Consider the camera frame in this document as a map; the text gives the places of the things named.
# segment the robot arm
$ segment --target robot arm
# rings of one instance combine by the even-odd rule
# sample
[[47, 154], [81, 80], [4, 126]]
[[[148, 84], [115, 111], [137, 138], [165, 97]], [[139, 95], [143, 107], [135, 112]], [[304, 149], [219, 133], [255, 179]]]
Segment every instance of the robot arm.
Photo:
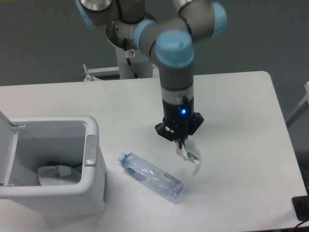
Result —
[[179, 17], [162, 24], [141, 22], [134, 42], [159, 68], [164, 118], [155, 129], [162, 137], [178, 142], [181, 149], [204, 121], [194, 112], [193, 42], [224, 31], [226, 14], [220, 4], [204, 0], [174, 3]]
[[194, 112], [193, 43], [225, 30], [224, 8], [204, 0], [173, 0], [178, 17], [158, 24], [146, 19], [145, 0], [75, 1], [88, 27], [117, 20], [118, 39], [131, 41], [131, 48], [138, 48], [157, 65], [164, 118], [155, 129], [181, 148], [204, 121], [200, 113]]
[[120, 20], [137, 24], [145, 18], [145, 0], [75, 0], [89, 28]]

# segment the white plastic piece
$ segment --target white plastic piece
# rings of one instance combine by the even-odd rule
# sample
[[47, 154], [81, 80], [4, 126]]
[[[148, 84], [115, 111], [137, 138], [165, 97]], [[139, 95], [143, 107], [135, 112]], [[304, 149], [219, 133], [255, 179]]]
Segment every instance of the white plastic piece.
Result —
[[72, 170], [71, 167], [59, 165], [58, 172], [61, 177], [71, 175]]
[[45, 166], [38, 168], [42, 186], [74, 185], [81, 180], [81, 174], [68, 166]]

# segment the black cable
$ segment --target black cable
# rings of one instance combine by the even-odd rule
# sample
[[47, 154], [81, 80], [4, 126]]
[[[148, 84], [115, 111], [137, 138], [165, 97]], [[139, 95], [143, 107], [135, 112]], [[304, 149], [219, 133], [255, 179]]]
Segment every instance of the black cable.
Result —
[[296, 231], [297, 231], [297, 228], [298, 228], [300, 225], [306, 223], [307, 221], [309, 221], [309, 219], [308, 219], [308, 220], [305, 220], [305, 221], [302, 221], [302, 222], [300, 222], [299, 224], [297, 224], [297, 225], [292, 229], [292, 232], [296, 232]]
[[[124, 39], [124, 47], [125, 47], [125, 52], [128, 50], [127, 49], [127, 39]], [[132, 72], [133, 72], [133, 75], [136, 79], [139, 79], [140, 77], [137, 75], [136, 71], [134, 70], [133, 66], [132, 66], [132, 63], [131, 63], [131, 60], [129, 57], [126, 58], [126, 61], [127, 61], [127, 64], [130, 66]]]

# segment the trash can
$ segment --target trash can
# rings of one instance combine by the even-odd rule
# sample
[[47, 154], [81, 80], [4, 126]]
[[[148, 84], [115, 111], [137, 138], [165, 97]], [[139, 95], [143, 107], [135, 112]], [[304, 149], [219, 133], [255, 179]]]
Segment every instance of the trash can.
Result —
[[[44, 215], [95, 214], [104, 210], [106, 165], [90, 116], [25, 116], [0, 111], [0, 199]], [[48, 162], [82, 165], [77, 184], [41, 186]]]

